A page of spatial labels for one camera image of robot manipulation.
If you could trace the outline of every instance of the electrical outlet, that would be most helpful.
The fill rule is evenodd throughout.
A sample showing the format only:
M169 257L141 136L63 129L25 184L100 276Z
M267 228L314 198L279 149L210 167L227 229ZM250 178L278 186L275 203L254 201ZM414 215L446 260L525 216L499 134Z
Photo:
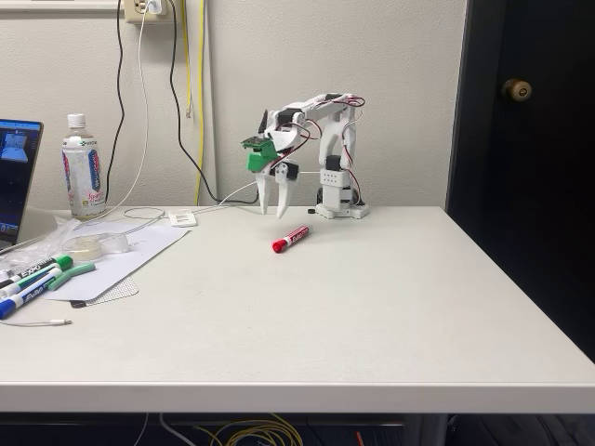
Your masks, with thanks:
M124 15L126 23L134 23L140 25L142 23L142 15L149 0L124 0ZM182 13L179 7L179 0L173 0L176 6L176 16L178 23L181 23ZM169 0L161 0L162 6L165 9L165 14L156 15L147 13L145 24L155 23L172 23L174 21L174 11L171 9Z

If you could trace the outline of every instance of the white robotic arm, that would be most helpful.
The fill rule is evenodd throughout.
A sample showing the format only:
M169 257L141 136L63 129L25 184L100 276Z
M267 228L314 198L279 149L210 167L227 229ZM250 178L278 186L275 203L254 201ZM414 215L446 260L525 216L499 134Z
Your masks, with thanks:
M265 111L258 136L243 143L245 148L253 149L248 155L248 169L256 174L263 214L267 212L273 178L279 184L277 217L281 218L289 206L299 167L288 157L311 139L310 126L322 130L319 164L323 191L316 212L327 218L361 218L369 212L361 202L359 191L355 203L351 190L355 109L363 105L362 98L350 94L320 95L305 102L289 104L281 111ZM318 122L324 118L327 119L322 128ZM342 148L341 155L337 156L333 155L333 149L339 139Z

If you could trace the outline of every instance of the black cable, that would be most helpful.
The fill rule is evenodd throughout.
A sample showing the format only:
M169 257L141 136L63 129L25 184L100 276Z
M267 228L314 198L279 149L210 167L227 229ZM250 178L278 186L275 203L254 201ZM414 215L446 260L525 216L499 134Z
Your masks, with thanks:
M182 135L181 135L181 115L179 113L179 102L178 102L178 95L176 94L176 88L174 87L174 66L176 65L176 42L178 41L178 19L176 17L176 6L174 5L173 0L169 0L169 4L171 5L172 11L174 12L174 52L171 58L171 70L169 71L169 84L171 85L171 92L174 95L174 100L176 101L176 110L178 111L178 144L182 151L186 154L188 159L192 161L194 167L198 170L198 173L201 175L203 182L206 186L206 191L211 196L211 198L216 201L217 203L221 203L223 200L215 197L213 192L211 192L211 188L208 186L208 181L206 181L205 174L203 174L202 169L198 166L198 164L194 161L194 159L190 156L190 154L184 149L184 145L182 144ZM243 200L226 200L225 203L241 203L241 204L254 204L258 201L258 193L257 198L255 198L252 202L246 202Z
M120 61L118 62L118 75L116 77L116 89L118 90L118 100L120 101L120 109L122 110L122 118L120 119L120 124L118 125L118 130L115 132L115 138L113 139L113 148L112 148L112 158L110 158L110 166L108 167L108 176L106 179L105 185L105 203L108 202L108 197L110 196L110 173L112 172L112 165L113 165L113 156L115 155L115 146L118 143L118 137L120 136L120 130L122 129L122 124L124 123L124 103L122 102L122 93L120 92L120 72L122 71L122 59L124 58L124 49L122 48L122 35L120 34L120 6L122 5L122 0L118 0L118 6L115 10L115 23L116 23L116 30L118 33L118 45L120 46Z
M311 430L312 434L314 434L314 437L316 437L316 439L320 442L321 446L326 446L323 439L321 439L318 435L318 432L316 432L316 430L308 422L308 418L306 418L306 426Z

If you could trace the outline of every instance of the bottle label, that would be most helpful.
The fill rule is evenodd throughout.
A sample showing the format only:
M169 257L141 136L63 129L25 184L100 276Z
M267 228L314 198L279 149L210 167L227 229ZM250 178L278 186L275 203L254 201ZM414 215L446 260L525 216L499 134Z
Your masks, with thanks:
M105 211L105 192L101 188L101 165L94 138L65 138L62 158L66 188L75 218L91 218Z
M97 151L95 149L89 151L88 158L91 187L95 192L99 192L99 189L101 189L101 178L99 177L101 171L99 169L99 155L97 154Z
M71 168L68 165L68 158L62 154L62 161L64 162L64 174L66 175L66 190L70 193L71 191Z

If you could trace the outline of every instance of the paper sheet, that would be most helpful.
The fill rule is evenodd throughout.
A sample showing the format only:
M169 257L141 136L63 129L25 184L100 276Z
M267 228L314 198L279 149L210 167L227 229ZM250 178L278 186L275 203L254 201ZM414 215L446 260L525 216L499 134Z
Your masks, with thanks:
M133 228L134 226L118 223L99 223L81 227L71 235L79 237L103 232L124 232ZM106 256L95 263L95 271L73 277L57 291L47 291L39 298L83 301L94 299L178 241L186 232L188 230L181 228L148 227L127 234L129 253Z

